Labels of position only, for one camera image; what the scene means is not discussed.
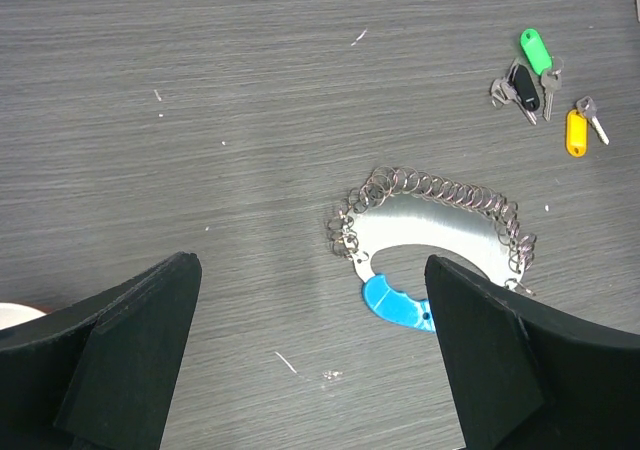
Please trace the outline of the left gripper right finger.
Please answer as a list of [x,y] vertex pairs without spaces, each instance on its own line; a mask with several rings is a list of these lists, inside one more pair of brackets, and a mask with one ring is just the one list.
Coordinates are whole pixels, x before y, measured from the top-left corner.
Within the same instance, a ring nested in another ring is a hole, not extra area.
[[432,255],[425,285],[467,449],[636,449],[639,337]]

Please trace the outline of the metal keyring holder blue handle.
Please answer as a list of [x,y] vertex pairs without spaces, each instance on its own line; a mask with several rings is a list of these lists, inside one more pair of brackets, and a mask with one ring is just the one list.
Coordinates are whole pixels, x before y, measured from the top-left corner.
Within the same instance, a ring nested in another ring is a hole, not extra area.
[[486,186],[461,183],[412,167],[381,166],[351,189],[327,223],[331,251],[348,261],[361,295],[378,318],[432,333],[426,299],[394,289],[372,268],[374,256],[401,246],[429,246],[458,255],[490,282],[517,291],[535,258],[537,238],[523,230],[518,205]]

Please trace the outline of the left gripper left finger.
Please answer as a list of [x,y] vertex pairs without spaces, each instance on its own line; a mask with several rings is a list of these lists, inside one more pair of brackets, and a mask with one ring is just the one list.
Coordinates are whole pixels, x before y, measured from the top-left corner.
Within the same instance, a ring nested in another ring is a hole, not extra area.
[[159,448],[201,279],[197,255],[178,252],[2,330],[2,448]]

